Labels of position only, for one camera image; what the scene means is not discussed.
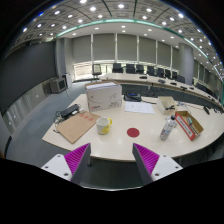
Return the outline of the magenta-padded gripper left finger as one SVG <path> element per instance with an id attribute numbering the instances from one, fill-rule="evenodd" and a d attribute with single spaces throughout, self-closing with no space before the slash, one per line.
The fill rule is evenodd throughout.
<path id="1" fill-rule="evenodd" d="M 56 154 L 42 166 L 42 169 L 79 185 L 90 159 L 90 153 L 91 144 L 87 143 L 66 155 Z"/>

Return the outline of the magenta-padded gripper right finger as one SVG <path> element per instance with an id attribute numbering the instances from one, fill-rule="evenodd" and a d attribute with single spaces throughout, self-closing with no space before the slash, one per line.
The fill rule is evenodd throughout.
<path id="1" fill-rule="evenodd" d="M 171 157 L 159 155 L 137 143 L 133 144 L 132 153 L 144 185 L 182 169 Z"/>

